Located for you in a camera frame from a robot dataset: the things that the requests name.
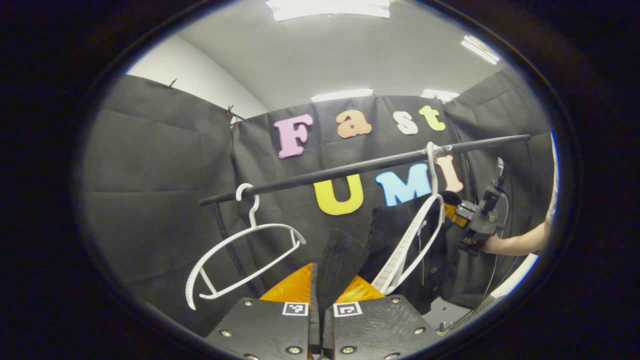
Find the hanger hook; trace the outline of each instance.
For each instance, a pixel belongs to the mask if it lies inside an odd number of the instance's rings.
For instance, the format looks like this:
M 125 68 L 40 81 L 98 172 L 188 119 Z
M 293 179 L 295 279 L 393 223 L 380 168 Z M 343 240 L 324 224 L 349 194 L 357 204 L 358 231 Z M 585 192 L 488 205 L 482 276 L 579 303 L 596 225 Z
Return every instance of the hanger hook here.
M 238 189 L 236 190 L 236 201 L 242 200 L 242 191 L 247 188 L 253 188 L 253 185 L 244 183 L 238 186 Z M 253 206 L 251 207 L 251 210 L 249 210 L 249 223 L 251 223 L 251 227 L 256 227 L 255 211 L 258 210 L 258 206 L 260 206 L 260 197 L 258 195 L 254 195 L 253 198 Z

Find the foam letter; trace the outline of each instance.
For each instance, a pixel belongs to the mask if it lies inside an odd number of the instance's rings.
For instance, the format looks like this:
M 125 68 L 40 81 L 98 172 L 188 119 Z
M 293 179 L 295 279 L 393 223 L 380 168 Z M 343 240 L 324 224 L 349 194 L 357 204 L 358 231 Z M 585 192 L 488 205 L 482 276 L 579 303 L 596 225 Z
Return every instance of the foam letter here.
M 409 168 L 409 179 L 406 184 L 393 171 L 376 176 L 376 182 L 382 185 L 387 206 L 396 205 L 396 198 L 400 202 L 405 202 L 431 192 L 425 163 L 414 164 Z
M 347 176 L 347 182 L 349 184 L 349 191 L 351 192 L 351 197 L 347 201 L 338 201 L 335 199 L 331 180 L 314 183 L 316 199 L 320 210 L 329 215 L 343 215 L 356 211 L 360 205 L 362 205 L 364 195 L 362 193 L 360 175 Z
M 368 134 L 373 126 L 367 122 L 362 111 L 347 110 L 340 113 L 335 118 L 338 125 L 338 135 L 343 138 L 350 138 L 357 134 Z
M 274 122 L 273 125 L 278 128 L 280 133 L 280 146 L 282 147 L 278 157 L 284 159 L 302 154 L 305 148 L 298 145 L 296 139 L 300 139 L 301 142 L 307 142 L 307 127 L 303 124 L 311 125 L 313 123 L 314 119 L 309 114 Z
M 445 124 L 443 122 L 439 122 L 436 118 L 436 115 L 439 115 L 438 110 L 431 109 L 429 105 L 425 105 L 418 112 L 424 115 L 424 118 L 427 119 L 427 124 L 429 124 L 432 129 L 435 131 L 444 130 Z
M 447 188 L 445 190 L 456 193 L 462 190 L 464 185 L 458 180 L 456 169 L 453 168 L 453 156 L 441 156 L 436 160 L 436 164 L 442 169 L 444 179 L 447 181 Z
M 418 125 L 411 121 L 411 115 L 406 111 L 395 111 L 392 115 L 398 123 L 397 127 L 402 134 L 413 135 L 418 133 Z

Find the ceiling light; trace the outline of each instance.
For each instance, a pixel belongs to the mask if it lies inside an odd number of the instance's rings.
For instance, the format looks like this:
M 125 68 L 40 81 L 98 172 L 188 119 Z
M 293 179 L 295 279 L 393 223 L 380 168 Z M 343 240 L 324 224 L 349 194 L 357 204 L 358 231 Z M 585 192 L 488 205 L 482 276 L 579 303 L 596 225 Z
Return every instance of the ceiling light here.
M 486 45 L 476 40 L 476 38 L 465 37 L 460 44 L 494 65 L 500 61 L 496 55 L 491 53 Z
M 373 89 L 356 89 L 356 90 L 343 90 L 338 92 L 332 92 L 329 94 L 316 95 L 311 97 L 311 101 L 325 101 L 334 99 L 344 99 L 345 97 L 360 97 L 373 94 Z
M 389 18 L 389 0 L 269 0 L 267 6 L 277 21 L 334 13 Z
M 429 99 L 440 99 L 442 100 L 442 102 L 447 102 L 447 101 L 451 101 L 454 97 L 458 96 L 460 94 L 458 94 L 457 92 L 448 92 L 448 91 L 442 91 L 442 90 L 432 90 L 432 89 L 425 89 L 422 92 L 422 95 L 420 95 L 421 97 L 427 97 Z

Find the white ceiling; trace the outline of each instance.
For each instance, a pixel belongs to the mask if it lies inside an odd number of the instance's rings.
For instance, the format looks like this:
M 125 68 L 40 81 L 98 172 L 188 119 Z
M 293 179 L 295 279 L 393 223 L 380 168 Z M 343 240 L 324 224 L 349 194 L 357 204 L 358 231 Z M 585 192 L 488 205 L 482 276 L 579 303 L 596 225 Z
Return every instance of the white ceiling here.
M 269 111 L 354 88 L 376 95 L 420 95 L 425 88 L 461 93 L 504 66 L 465 49 L 460 42 L 467 33 L 421 4 L 392 1 L 390 14 L 277 22 L 265 0 L 238 0 L 178 35 Z

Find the black clothes rack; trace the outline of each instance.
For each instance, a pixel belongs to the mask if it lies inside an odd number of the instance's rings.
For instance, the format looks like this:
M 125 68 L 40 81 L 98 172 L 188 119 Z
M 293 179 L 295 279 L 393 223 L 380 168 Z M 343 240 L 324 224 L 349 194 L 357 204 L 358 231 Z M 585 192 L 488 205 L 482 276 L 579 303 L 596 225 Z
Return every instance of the black clothes rack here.
M 515 136 L 504 136 L 500 138 L 491 138 L 485 140 L 478 140 L 473 142 L 464 142 L 464 143 L 454 143 L 445 146 L 436 146 L 434 149 L 435 157 L 450 155 L 450 154 L 459 154 L 461 152 L 473 151 L 473 150 L 481 150 L 487 149 L 489 147 L 496 147 L 500 145 L 504 145 L 511 142 L 516 142 L 520 140 L 528 140 L 531 139 L 531 135 L 515 135 Z M 284 179 L 281 181 L 275 181 L 273 183 L 253 186 L 251 188 L 247 188 L 243 192 L 243 196 L 251 197 L 253 195 L 259 195 L 263 193 L 276 192 L 279 190 L 296 188 L 298 186 L 304 186 L 308 184 L 317 183 L 325 180 L 332 180 L 339 177 L 359 174 L 361 172 L 367 172 L 372 170 L 379 170 L 381 168 L 393 167 L 396 165 L 403 165 L 407 163 L 413 163 L 416 161 L 428 160 L 429 154 L 427 153 L 426 147 L 421 150 L 405 152 L 403 154 L 391 155 L 384 158 L 378 158 L 373 160 L 361 161 L 359 163 L 354 163 L 350 165 L 344 165 L 341 167 L 330 168 L 326 170 L 320 170 L 316 172 L 312 172 L 309 174 L 299 175 L 290 177 L 288 179 Z M 228 192 L 224 194 L 214 195 L 211 197 L 206 197 L 204 199 L 200 199 L 200 206 L 208 206 L 212 205 L 213 214 L 216 219 L 216 223 L 218 225 L 218 230 L 222 235 L 222 238 L 228 238 L 227 228 L 225 227 L 224 220 L 222 219 L 222 214 L 220 212 L 220 203 L 231 201 L 236 198 L 236 192 Z M 238 272 L 246 277 L 246 272 L 244 267 L 240 263 L 240 259 L 236 253 L 236 250 L 231 246 L 228 246 L 229 255 L 234 262 Z M 251 282 L 248 282 L 250 290 L 254 292 L 256 297 L 259 297 L 257 290 L 253 286 Z

